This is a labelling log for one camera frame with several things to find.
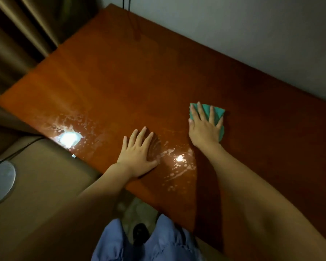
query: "green sponge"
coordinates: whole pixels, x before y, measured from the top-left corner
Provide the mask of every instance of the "green sponge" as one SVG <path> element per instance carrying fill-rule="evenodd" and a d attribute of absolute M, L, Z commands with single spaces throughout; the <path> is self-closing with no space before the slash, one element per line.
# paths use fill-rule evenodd
<path fill-rule="evenodd" d="M 193 104 L 194 108 L 196 109 L 196 111 L 198 112 L 198 106 L 196 103 L 190 103 L 190 105 Z M 208 104 L 202 104 L 205 116 L 207 118 L 207 120 L 209 120 L 209 116 L 210 116 L 210 105 Z M 214 124 L 216 125 L 220 118 L 223 116 L 223 114 L 225 113 L 224 109 L 218 108 L 218 107 L 214 107 L 215 110 L 215 120 L 214 120 Z M 189 117 L 193 120 L 193 116 L 191 113 L 191 110 L 189 111 Z M 219 142 L 221 141 L 223 134 L 225 133 L 225 127 L 222 126 L 221 130 L 220 130 L 220 135 L 219 135 Z"/>

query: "glossy table surface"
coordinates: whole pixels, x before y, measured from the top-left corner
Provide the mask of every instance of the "glossy table surface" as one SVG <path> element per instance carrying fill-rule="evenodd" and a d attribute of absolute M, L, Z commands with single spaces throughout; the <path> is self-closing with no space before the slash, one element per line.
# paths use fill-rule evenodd
<path fill-rule="evenodd" d="M 226 109 L 222 145 L 326 237 L 326 102 L 114 5 L 0 97 L 0 106 L 100 172 L 124 135 L 155 132 L 159 166 L 127 185 L 236 260 L 264 258 L 208 160 L 188 138 L 189 103 Z"/>

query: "white wall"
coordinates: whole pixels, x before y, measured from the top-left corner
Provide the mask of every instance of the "white wall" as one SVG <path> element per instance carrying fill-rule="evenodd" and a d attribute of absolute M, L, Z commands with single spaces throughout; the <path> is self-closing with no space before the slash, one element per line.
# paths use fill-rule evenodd
<path fill-rule="evenodd" d="M 326 99 L 326 0 L 131 0 L 131 12 Z"/>

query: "brown curtain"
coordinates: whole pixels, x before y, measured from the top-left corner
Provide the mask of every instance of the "brown curtain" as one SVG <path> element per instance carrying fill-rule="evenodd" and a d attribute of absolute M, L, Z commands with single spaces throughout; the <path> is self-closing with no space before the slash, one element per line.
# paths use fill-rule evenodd
<path fill-rule="evenodd" d="M 97 11 L 96 0 L 0 0 L 0 95 Z M 0 117 L 0 125 L 31 132 L 2 109 Z"/>

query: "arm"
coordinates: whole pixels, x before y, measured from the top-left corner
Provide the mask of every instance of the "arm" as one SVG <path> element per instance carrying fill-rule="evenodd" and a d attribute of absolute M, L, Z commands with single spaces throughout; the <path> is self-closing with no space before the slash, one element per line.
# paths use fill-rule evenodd
<path fill-rule="evenodd" d="M 252 235 L 276 260 L 326 260 L 326 239 L 268 182 L 227 153 L 218 143 L 223 118 L 214 125 L 198 103 L 191 105 L 189 136 L 213 165 L 222 187 L 242 212 Z"/>
<path fill-rule="evenodd" d="M 104 227 L 111 221 L 120 191 L 132 177 L 157 166 L 157 161 L 146 161 L 153 133 L 143 142 L 145 131 L 146 127 L 137 137 L 135 130 L 129 143 L 125 136 L 117 163 L 35 230 L 5 260 L 90 260 Z M 83 253 L 87 253 L 84 258 L 80 256 Z"/>

